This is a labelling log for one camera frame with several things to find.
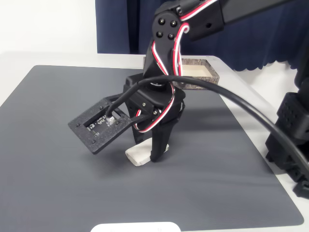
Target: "red and white cable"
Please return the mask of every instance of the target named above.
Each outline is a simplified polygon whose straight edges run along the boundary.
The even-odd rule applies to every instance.
[[[205,8],[209,7],[210,5],[212,5],[213,3],[215,3],[217,0],[207,0],[205,2],[203,2],[202,4],[200,4],[198,7],[196,7],[193,11],[183,15],[180,17],[181,21],[185,21],[188,20],[192,17],[194,17],[195,15],[197,15],[198,13],[200,13],[202,10],[204,10]]]
[[[153,127],[155,127],[163,118],[164,116],[169,112],[170,108],[172,107],[173,103],[174,103],[174,93],[175,93],[175,89],[174,89],[174,85],[172,82],[170,82],[170,87],[172,89],[172,98],[169,102],[169,104],[167,105],[167,107],[165,108],[165,110],[160,114],[160,116],[153,121],[147,128],[143,129],[143,130],[139,130],[137,124],[134,124],[134,128],[137,129],[140,133],[146,133],[148,131],[150,131]],[[139,116],[141,114],[141,110],[139,109],[136,112],[136,116]]]
[[[182,39],[183,33],[188,33],[189,32],[189,24],[188,23],[183,23],[176,35],[175,38],[175,43],[174,43],[174,49],[173,49],[173,71],[174,75],[176,76],[181,76],[182,74],[182,61],[181,61],[181,54],[180,54],[180,41]]]

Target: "gray mat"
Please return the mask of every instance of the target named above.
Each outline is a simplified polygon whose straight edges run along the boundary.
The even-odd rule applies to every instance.
[[[67,123],[141,70],[36,66],[0,107],[0,231],[88,232],[171,221],[182,231],[303,218],[219,95],[186,91],[159,163],[133,166],[131,130],[94,156]]]

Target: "bolt hole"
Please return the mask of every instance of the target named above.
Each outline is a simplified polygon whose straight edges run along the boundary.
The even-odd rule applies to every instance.
[[[207,24],[206,24],[206,28],[207,28],[207,29],[210,29],[211,27],[212,27],[212,24],[211,24],[211,23],[207,23]]]

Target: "black bracket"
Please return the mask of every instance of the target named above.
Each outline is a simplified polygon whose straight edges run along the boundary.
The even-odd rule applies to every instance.
[[[97,154],[133,124],[150,117],[150,115],[143,114],[130,118],[122,110],[116,108],[113,112],[115,120],[108,121],[105,112],[120,96],[121,94],[103,98],[68,124],[93,154]]]

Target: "screw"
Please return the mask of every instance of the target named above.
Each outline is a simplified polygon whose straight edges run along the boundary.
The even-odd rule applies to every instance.
[[[163,18],[159,19],[159,24],[160,24],[160,25],[165,24],[165,20],[164,20]]]
[[[170,25],[171,25],[171,27],[174,28],[175,26],[177,26],[177,22],[175,20],[173,20],[173,21],[171,21]]]
[[[170,40],[174,39],[174,34],[169,34],[169,39]]]
[[[161,37],[163,36],[163,33],[162,33],[161,31],[158,31],[158,32],[156,33],[156,35],[157,35],[158,38],[161,38]]]

